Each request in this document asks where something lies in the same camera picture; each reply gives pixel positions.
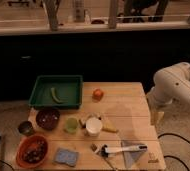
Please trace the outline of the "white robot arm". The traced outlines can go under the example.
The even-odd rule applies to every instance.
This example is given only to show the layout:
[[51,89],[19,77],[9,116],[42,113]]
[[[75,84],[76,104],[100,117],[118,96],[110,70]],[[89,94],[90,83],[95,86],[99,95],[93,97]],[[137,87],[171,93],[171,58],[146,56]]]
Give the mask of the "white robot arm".
[[152,125],[164,116],[162,108],[174,99],[190,107],[190,63],[180,62],[158,70],[153,76],[154,86],[146,94]]

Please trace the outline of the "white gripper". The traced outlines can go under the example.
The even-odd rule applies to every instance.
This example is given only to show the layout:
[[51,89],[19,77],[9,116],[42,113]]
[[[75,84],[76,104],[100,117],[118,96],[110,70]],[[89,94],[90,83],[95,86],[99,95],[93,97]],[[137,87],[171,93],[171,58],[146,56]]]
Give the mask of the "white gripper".
[[158,104],[152,96],[147,96],[147,102],[151,112],[151,125],[156,125],[156,123],[159,124],[164,117],[164,112],[161,111],[163,106],[161,104]]

